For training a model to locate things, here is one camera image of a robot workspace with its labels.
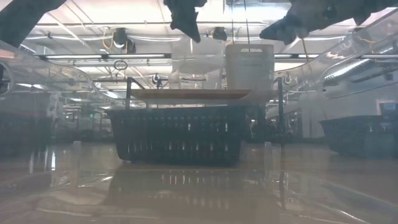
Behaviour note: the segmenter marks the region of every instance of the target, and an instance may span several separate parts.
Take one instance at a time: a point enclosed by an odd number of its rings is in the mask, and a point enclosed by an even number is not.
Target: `metal rod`
[[[79,40],[85,47],[87,47],[88,49],[92,50],[93,52],[97,53],[96,49],[93,49],[92,47],[90,47],[90,45],[85,42],[84,40],[82,40],[79,36],[77,36],[74,32],[72,32],[69,28],[67,28],[61,21],[59,21],[53,14],[51,14],[50,12],[47,13],[47,15],[49,15],[52,19],[55,20],[55,22],[66,32],[68,32],[72,37],[76,38],[77,40]]]
[[[143,85],[141,85],[141,83],[139,83],[135,78],[130,77],[132,79],[132,82],[134,82],[135,84],[137,84],[137,86],[141,89],[141,90],[145,90],[145,87]]]
[[[284,117],[284,92],[283,92],[283,83],[282,78],[277,78],[278,81],[278,105],[279,105],[279,131],[280,135],[283,136],[285,134],[285,117]]]
[[[218,27],[226,27],[230,25],[230,22],[197,22],[198,26],[218,26]],[[245,26],[246,22],[234,22],[236,25]],[[80,23],[64,23],[63,24],[67,28],[79,28],[82,24]],[[170,22],[107,22],[107,23],[83,23],[85,27],[131,27],[131,26],[169,26]],[[249,22],[250,26],[263,26],[262,22]],[[43,28],[56,28],[59,27],[59,24],[47,23],[47,24],[37,24],[35,28],[43,29]]]
[[[155,86],[154,86],[150,81],[148,81],[148,80],[145,78],[145,76],[138,70],[137,67],[132,66],[132,67],[129,67],[129,68],[130,68],[133,72],[135,72],[136,74],[138,74],[139,76],[141,76],[142,79],[144,80],[144,82],[147,84],[147,86],[148,86],[149,88],[155,88]]]
[[[92,80],[93,83],[126,83],[126,79],[121,80],[112,80],[112,79],[95,79]],[[3,80],[3,83],[9,83],[10,80]],[[43,83],[34,83],[34,84],[70,84],[70,83],[88,83],[89,81],[76,81],[76,80],[54,80],[54,81],[45,81]]]
[[[319,54],[309,54],[309,58],[316,58]],[[156,54],[89,54],[89,55],[35,55],[35,57],[42,60],[109,60],[109,59],[171,59],[172,55],[169,53]],[[305,61],[307,55],[305,54],[275,54],[276,60],[303,60]],[[366,54],[356,59],[397,59],[398,54]]]
[[[130,109],[130,99],[131,99],[131,83],[133,78],[127,77],[127,91],[126,91],[126,110]]]

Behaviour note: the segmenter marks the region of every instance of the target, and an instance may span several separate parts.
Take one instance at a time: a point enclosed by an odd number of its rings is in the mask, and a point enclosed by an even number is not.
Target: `ceiling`
[[[0,0],[0,9],[10,1]],[[215,27],[224,27],[229,37],[228,42],[232,40],[234,34],[236,44],[247,44],[249,39],[250,44],[273,45],[275,53],[304,53],[301,41],[285,46],[282,42],[258,38],[261,30],[284,17],[290,7],[289,1],[246,0],[248,4],[246,10],[242,4],[239,4],[240,0],[234,0],[236,3],[233,7],[225,4],[225,1],[208,0],[205,7],[197,9],[198,27],[203,36],[202,39],[207,38],[206,33],[211,32]],[[363,25],[374,22],[390,11],[392,8],[373,14]],[[163,5],[163,0],[68,0],[57,10],[43,16],[23,42],[23,46],[38,55],[123,54],[117,48],[107,49],[103,45],[103,39],[105,37],[105,44],[110,45],[112,30],[125,27],[127,34],[136,44],[137,53],[173,53],[185,38],[179,30],[170,29],[170,21],[170,11]],[[309,54],[322,53],[337,44],[355,27],[354,21],[348,20],[324,30],[312,32],[305,39],[307,52]],[[201,46],[203,54],[212,50],[210,45]],[[84,61],[73,60],[72,63],[54,60],[53,62],[73,65],[75,62]],[[172,72],[171,60],[155,63],[156,66],[145,64],[145,60],[133,60],[131,63],[127,70],[118,73],[118,77],[136,77],[146,88],[153,88],[150,85],[153,74],[168,76]],[[275,69],[282,70],[301,64],[300,62],[276,63]],[[81,65],[79,69],[91,78],[99,79],[111,76],[106,67],[111,68],[109,63],[98,62],[93,66]],[[103,83],[102,88],[125,89],[126,87],[123,83]]]

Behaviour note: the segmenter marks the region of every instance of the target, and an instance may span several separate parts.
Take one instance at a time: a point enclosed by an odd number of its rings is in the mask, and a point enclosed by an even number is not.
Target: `ceiling pipe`
[[[55,62],[57,65],[62,66],[72,66],[75,68],[79,67],[113,67],[114,61],[112,62],[79,62],[79,61],[68,61],[68,62]],[[172,62],[127,62],[129,66],[135,67],[162,67],[162,66],[172,66]]]
[[[230,22],[197,22],[198,26],[225,26],[228,27],[231,25]],[[234,22],[237,26],[246,26],[246,22]],[[263,22],[248,22],[249,26],[267,26],[266,23]],[[83,23],[83,24],[76,24],[76,23],[69,23],[63,24],[67,28],[81,28],[81,26],[85,27],[109,27],[109,28],[117,28],[117,27],[133,27],[133,26],[169,26],[170,22],[107,22],[107,23]],[[38,29],[45,29],[45,28],[57,28],[59,24],[37,24],[35,28]]]
[[[128,35],[129,38],[136,39],[136,40],[143,40],[143,41],[158,41],[158,42],[175,42],[180,41],[184,35],[168,35],[168,36],[159,36],[159,35],[151,35],[151,36],[139,36],[139,35]],[[311,35],[306,37],[304,40],[307,41],[318,41],[318,40],[340,40],[344,36],[343,35]],[[29,35],[26,37],[26,40],[40,40],[40,39],[47,39],[47,35]],[[51,38],[53,39],[61,39],[61,40],[78,40],[74,37],[70,37],[68,35],[52,35]],[[81,35],[80,39],[84,41],[95,41],[95,40],[104,40],[104,39],[111,39],[112,35],[106,35],[98,37],[96,35]],[[245,35],[244,37],[235,37],[235,41],[247,41],[248,38]],[[262,40],[257,35],[252,35],[250,40]]]
[[[95,53],[98,53],[98,50],[90,47],[90,45],[84,41],[83,39],[81,39],[79,36],[77,36],[74,32],[72,32],[69,28],[67,28],[61,21],[59,21],[53,14],[51,14],[50,12],[47,13],[52,19],[55,20],[55,22],[58,24],[58,26],[60,26],[63,30],[65,30],[66,32],[68,32],[72,37],[76,38],[76,40],[79,40],[79,42],[81,44],[83,44],[85,47],[87,47],[88,49],[92,50]]]
[[[145,78],[145,76],[138,70],[138,68],[136,68],[136,67],[134,67],[134,66],[129,67],[129,68],[130,68],[133,72],[135,72],[136,74],[138,74],[140,77],[142,77],[142,79],[144,80],[144,82],[145,82],[150,88],[155,88],[155,86]]]

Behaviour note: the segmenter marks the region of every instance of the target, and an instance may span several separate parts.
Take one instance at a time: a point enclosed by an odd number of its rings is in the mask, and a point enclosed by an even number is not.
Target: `fluorescent light fixture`
[[[377,58],[397,58],[398,55],[391,55],[391,54],[385,54],[385,55],[363,55],[362,58],[372,58],[372,59],[377,59]]]
[[[151,42],[176,42],[180,41],[181,37],[140,37],[140,36],[129,36],[132,39],[143,40],[143,41],[151,41]]]
[[[101,55],[48,55],[47,59],[100,59]]]
[[[290,54],[277,54],[274,57],[275,58],[291,58],[292,55],[290,55]]]
[[[72,100],[75,102],[90,102],[89,100],[80,99],[80,98],[69,98],[69,100]]]
[[[33,50],[32,48],[30,48],[30,47],[28,47],[28,46],[26,46],[26,45],[21,44],[21,46],[25,47],[26,49],[30,50],[30,51],[33,52],[33,53],[36,53],[35,50]]]
[[[105,53],[109,54],[109,52],[108,52],[107,50],[105,50],[105,49],[100,49],[100,51],[102,51],[102,52],[105,52]]]
[[[309,58],[316,58],[317,56],[319,56],[318,54],[309,54],[308,57]],[[298,55],[299,58],[307,58],[307,56],[305,54],[303,55]]]
[[[309,41],[319,41],[319,40],[336,40],[336,39],[342,39],[345,38],[346,36],[340,35],[340,36],[335,36],[335,37],[306,37],[304,40],[309,40]]]
[[[51,157],[51,170],[55,171],[55,152],[52,151],[52,157]]]
[[[109,55],[109,58],[164,58],[164,54]]]
[[[247,37],[235,37],[235,41],[248,41],[248,40],[262,40],[260,37],[250,37],[250,38],[247,38]]]
[[[44,90],[44,88],[45,88],[44,86],[39,85],[39,84],[31,85],[31,84],[26,84],[26,83],[17,83],[17,85],[24,86],[24,87],[27,87],[27,88],[34,87],[34,88],[38,88],[38,89],[41,89],[41,90]]]
[[[17,83],[17,85],[24,86],[24,87],[27,87],[27,88],[32,88],[31,84]]]
[[[191,39],[190,45],[191,45],[191,54],[193,54],[193,43],[192,43],[192,39]]]
[[[287,9],[273,6],[258,6],[258,7],[234,7],[233,14],[231,8],[227,9],[229,16],[233,16],[234,21],[276,21],[282,19]]]
[[[107,95],[108,97],[114,98],[114,99],[120,99],[121,98],[120,96],[118,96],[117,94],[115,94],[115,93],[113,93],[111,91],[107,91],[104,94]]]
[[[347,67],[342,68],[342,69],[338,70],[337,72],[326,76],[325,79],[328,79],[328,78],[331,78],[331,77],[338,77],[340,75],[344,75],[346,72],[350,71],[351,69],[354,69],[354,68],[356,68],[356,67],[358,67],[358,66],[360,66],[363,63],[368,62],[368,61],[370,61],[370,59],[361,60],[359,62],[356,62],[356,63],[353,63],[351,65],[348,65]]]
[[[102,178],[101,179],[101,181],[107,181],[107,180],[110,180],[110,179],[112,179],[113,177],[105,177],[105,178]]]
[[[275,103],[275,102],[279,102],[279,100],[270,100],[269,102],[270,103]]]
[[[390,50],[392,50],[392,49],[394,49],[394,48],[390,47],[389,49],[387,49],[387,50],[383,50],[382,52],[380,52],[380,54],[387,53],[387,52],[389,52],[389,51],[390,51]]]

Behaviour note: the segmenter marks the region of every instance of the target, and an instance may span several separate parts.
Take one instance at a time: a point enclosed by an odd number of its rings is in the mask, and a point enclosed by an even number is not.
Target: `ceiling light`
[[[140,36],[129,36],[132,39],[153,41],[153,42],[176,42],[180,41],[181,37],[140,37]]]
[[[274,57],[275,58],[291,58],[292,55],[290,55],[290,54],[277,54],[277,55],[274,55]]]
[[[164,54],[109,55],[109,58],[165,58]]]
[[[82,102],[82,99],[79,98],[69,98],[69,100],[75,101],[75,102]]]
[[[336,40],[336,39],[342,39],[345,38],[346,36],[339,35],[335,37],[306,37],[304,40],[309,40],[309,41],[320,41],[320,40]]]
[[[310,55],[308,55],[309,58],[316,58],[317,56],[319,56],[319,55],[318,54],[310,54]],[[301,55],[298,55],[298,57],[299,58],[307,58],[307,55],[301,54]]]
[[[279,102],[279,100],[270,100],[269,102],[270,103],[275,103],[275,102]]]
[[[100,59],[101,55],[48,55],[47,59]]]
[[[44,86],[38,85],[38,84],[31,85],[31,84],[25,84],[25,83],[17,83],[17,85],[24,86],[24,87],[27,87],[27,88],[32,88],[32,87],[34,87],[34,88],[38,88],[38,89],[41,89],[41,90],[44,90],[44,89],[45,89]]]
[[[228,12],[233,16],[234,21],[276,21],[282,19],[287,9],[283,7],[272,7],[272,6],[256,6],[256,7],[234,7],[233,14],[231,7]]]
[[[117,94],[115,94],[115,93],[113,93],[111,91],[107,91],[104,94],[107,95],[108,97],[114,98],[114,99],[120,99],[121,98],[119,95],[117,95]]]
[[[107,180],[110,180],[110,179],[112,179],[113,177],[105,177],[105,178],[103,178],[103,179],[101,179],[101,181],[107,181]]]
[[[108,52],[107,50],[105,50],[105,49],[100,49],[100,51],[102,51],[102,52],[105,52],[105,53],[109,54],[109,52]]]
[[[21,46],[23,46],[24,48],[30,50],[30,51],[33,52],[33,53],[36,53],[35,50],[33,50],[32,48],[30,48],[30,47],[28,47],[28,46],[26,46],[26,45],[21,44]]]

